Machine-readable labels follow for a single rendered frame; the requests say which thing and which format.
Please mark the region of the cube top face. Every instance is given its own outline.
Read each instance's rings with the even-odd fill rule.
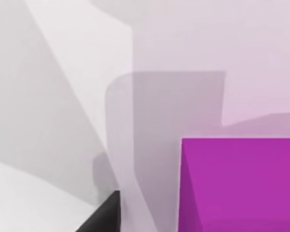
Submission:
[[[184,139],[182,149],[202,224],[290,219],[290,139]]]

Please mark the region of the purple cube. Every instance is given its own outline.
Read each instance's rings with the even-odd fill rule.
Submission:
[[[290,232],[290,139],[183,139],[179,232]]]

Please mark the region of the black object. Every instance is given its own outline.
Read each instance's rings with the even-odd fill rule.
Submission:
[[[120,191],[114,191],[76,232],[120,232],[120,223]]]

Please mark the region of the purple box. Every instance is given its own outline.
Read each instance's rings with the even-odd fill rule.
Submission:
[[[290,232],[290,139],[183,139],[179,232]]]

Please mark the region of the magenta block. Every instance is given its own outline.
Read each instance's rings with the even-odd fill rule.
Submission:
[[[290,232],[290,139],[183,139],[179,232]]]

